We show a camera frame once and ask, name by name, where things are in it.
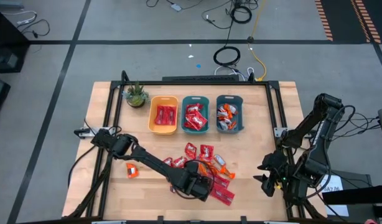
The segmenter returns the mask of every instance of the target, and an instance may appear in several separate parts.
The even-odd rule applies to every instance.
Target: white cable
[[[229,75],[241,75],[243,81],[245,81],[245,77],[241,73],[239,73],[239,72],[233,72],[233,73],[231,73]]]
[[[215,75],[217,74],[217,70],[219,70],[219,68],[221,68],[221,67],[222,66],[219,66],[219,67],[216,68]],[[231,69],[233,71],[233,73],[236,73],[236,71],[233,68],[230,68],[230,67],[226,67],[226,68],[229,68],[229,69]]]
[[[34,16],[30,19],[26,19],[26,20],[23,20],[23,21],[17,21],[17,24],[18,25],[23,25],[23,24],[28,24],[30,23],[31,21],[33,21],[35,18],[36,18],[36,15],[37,13],[35,11],[24,11],[24,12],[17,12],[17,13],[6,13],[6,12],[2,12],[3,15],[7,15],[7,16],[16,16],[16,15],[21,15],[21,14],[24,14],[24,13],[33,13]]]
[[[252,67],[249,67],[246,71],[248,71],[248,75],[251,76],[251,72],[249,72],[249,69],[252,69],[252,72],[254,73],[254,69]]]

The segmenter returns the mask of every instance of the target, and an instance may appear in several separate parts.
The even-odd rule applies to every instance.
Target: blue bin
[[[223,106],[226,103],[228,103],[229,105],[233,105],[238,111],[238,114],[235,114],[232,119],[232,121],[236,121],[236,126],[232,130],[223,130],[216,116],[217,131],[223,134],[236,134],[244,128],[242,125],[243,99],[240,96],[231,96],[231,95],[221,95],[217,97],[216,99],[217,108],[219,108],[220,106]]]
[[[184,126],[186,120],[185,120],[185,108],[187,105],[196,104],[199,103],[203,105],[202,110],[199,112],[202,114],[204,118],[206,118],[208,121],[204,125],[204,127],[201,130],[195,130],[186,128]],[[204,96],[187,96],[183,99],[182,107],[181,107],[181,128],[184,130],[187,134],[205,134],[209,130],[209,99]]]

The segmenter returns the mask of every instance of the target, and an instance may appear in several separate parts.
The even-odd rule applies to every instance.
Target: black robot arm
[[[269,177],[254,176],[262,182],[261,188],[267,196],[272,197],[275,186],[281,183],[285,200],[294,205],[305,205],[309,213],[313,213],[311,215],[322,217],[306,200],[307,188],[316,188],[328,171],[330,164],[327,150],[344,110],[340,99],[325,93],[320,94],[314,101],[313,110],[300,125],[281,134],[277,140],[277,146],[281,150],[266,155],[262,165],[258,167],[261,170],[269,170]],[[288,164],[282,149],[300,148],[304,136],[316,125],[318,129],[308,150],[303,152],[295,165]]]
[[[166,177],[177,193],[182,192],[185,195],[193,196],[190,199],[197,198],[204,202],[212,191],[212,179],[198,174],[198,161],[188,161],[185,163],[184,168],[170,167],[148,153],[138,144],[138,140],[130,134],[112,136],[108,130],[100,129],[91,140],[91,143],[108,151],[108,161],[97,178],[96,184],[91,187],[81,204],[68,217],[80,217],[82,215],[101,183],[109,177],[107,174],[111,169],[109,164],[111,164],[112,159],[142,162]],[[125,155],[129,148],[131,148],[131,154]]]

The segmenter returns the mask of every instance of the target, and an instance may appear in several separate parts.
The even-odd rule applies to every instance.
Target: plant pot
[[[143,100],[141,104],[139,104],[139,105],[134,105],[134,104],[132,104],[132,103],[129,102],[129,99],[127,99],[126,101],[128,102],[128,105],[131,106],[131,107],[133,107],[133,108],[140,108],[140,107],[144,106],[144,104],[146,103],[146,100]]]

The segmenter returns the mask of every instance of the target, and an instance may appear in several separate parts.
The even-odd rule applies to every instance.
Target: concrete floor
[[[27,0],[24,4],[26,10],[37,11],[39,18],[50,22],[51,33],[40,39],[72,40],[85,2]],[[175,2],[193,4],[191,0]],[[177,13],[163,0],[155,8],[146,7],[140,0],[91,0],[79,39],[225,39],[226,30],[216,29],[200,17],[202,11],[221,2],[225,1],[204,1]],[[230,22],[224,8],[209,16],[219,26]],[[16,22],[21,17],[9,19]],[[252,22],[235,24],[230,38],[247,38],[252,26]],[[44,28],[40,25],[35,30],[43,32]],[[313,1],[270,0],[255,39],[325,40],[325,34]],[[221,46],[77,45],[17,222],[60,218],[68,171],[79,143],[73,130],[83,125],[93,82],[117,80],[121,70],[126,70],[131,80],[212,75],[217,67],[212,57]],[[238,68],[246,72],[247,67],[254,67],[260,74],[262,70],[247,45],[234,46],[241,50]],[[354,105],[367,117],[375,117],[382,108],[382,66],[370,44],[259,44],[252,48],[268,68],[267,80],[296,81],[304,114],[312,109],[315,96],[321,92]],[[12,86],[0,116],[0,223],[6,223],[9,217],[68,49],[69,45],[32,45],[21,73],[0,74],[0,79]],[[226,60],[234,55],[220,57]],[[379,129],[335,141],[329,156],[333,169],[370,174],[374,185],[382,184]]]

